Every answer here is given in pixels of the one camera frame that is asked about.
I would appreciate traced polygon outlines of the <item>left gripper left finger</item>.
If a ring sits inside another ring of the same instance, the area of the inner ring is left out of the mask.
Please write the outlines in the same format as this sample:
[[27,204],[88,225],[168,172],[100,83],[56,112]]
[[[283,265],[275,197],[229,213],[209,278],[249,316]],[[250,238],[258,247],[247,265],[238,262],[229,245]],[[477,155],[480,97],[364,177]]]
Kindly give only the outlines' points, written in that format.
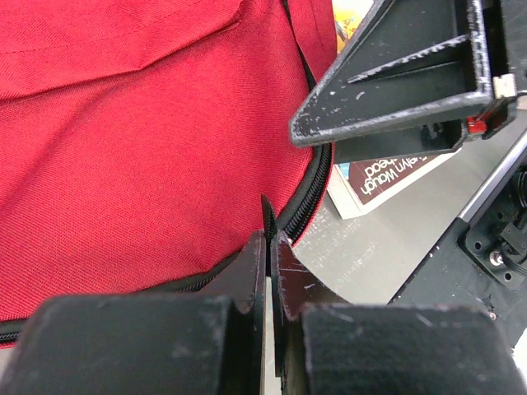
[[3,373],[4,394],[258,394],[266,239],[193,293],[71,295],[44,303]]

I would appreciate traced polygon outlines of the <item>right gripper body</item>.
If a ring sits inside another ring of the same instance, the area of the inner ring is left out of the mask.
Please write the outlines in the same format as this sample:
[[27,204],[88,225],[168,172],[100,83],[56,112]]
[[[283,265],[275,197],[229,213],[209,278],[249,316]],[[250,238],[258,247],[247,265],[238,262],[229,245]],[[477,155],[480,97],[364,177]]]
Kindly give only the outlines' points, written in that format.
[[379,132],[339,141],[339,162],[454,151],[472,139],[488,139],[515,119],[515,106],[526,94],[526,4],[480,1],[489,55],[493,99],[465,120]]

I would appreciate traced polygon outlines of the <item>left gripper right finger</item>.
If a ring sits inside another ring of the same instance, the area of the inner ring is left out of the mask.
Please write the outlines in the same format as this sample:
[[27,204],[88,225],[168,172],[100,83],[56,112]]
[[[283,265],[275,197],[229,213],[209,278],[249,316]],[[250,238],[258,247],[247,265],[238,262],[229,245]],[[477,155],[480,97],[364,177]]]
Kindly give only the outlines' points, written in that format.
[[297,259],[281,231],[269,266],[283,393],[520,393],[510,348],[480,310],[350,304]]

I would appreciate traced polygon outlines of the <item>red backpack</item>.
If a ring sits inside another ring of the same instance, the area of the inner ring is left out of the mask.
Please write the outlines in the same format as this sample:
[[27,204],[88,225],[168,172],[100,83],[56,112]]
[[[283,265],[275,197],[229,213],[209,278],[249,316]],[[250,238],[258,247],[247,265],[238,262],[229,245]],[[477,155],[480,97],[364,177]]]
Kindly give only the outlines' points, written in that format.
[[329,1],[1,4],[1,346],[60,295],[195,289],[263,225],[297,241],[329,144],[289,123]]

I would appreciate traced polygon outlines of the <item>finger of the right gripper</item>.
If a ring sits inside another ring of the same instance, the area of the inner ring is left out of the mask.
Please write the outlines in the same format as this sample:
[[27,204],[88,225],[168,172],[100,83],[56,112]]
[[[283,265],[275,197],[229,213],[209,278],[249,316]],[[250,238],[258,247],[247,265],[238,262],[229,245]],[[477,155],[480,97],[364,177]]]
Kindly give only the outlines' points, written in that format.
[[480,1],[376,1],[293,116],[291,141],[465,120],[492,99]]

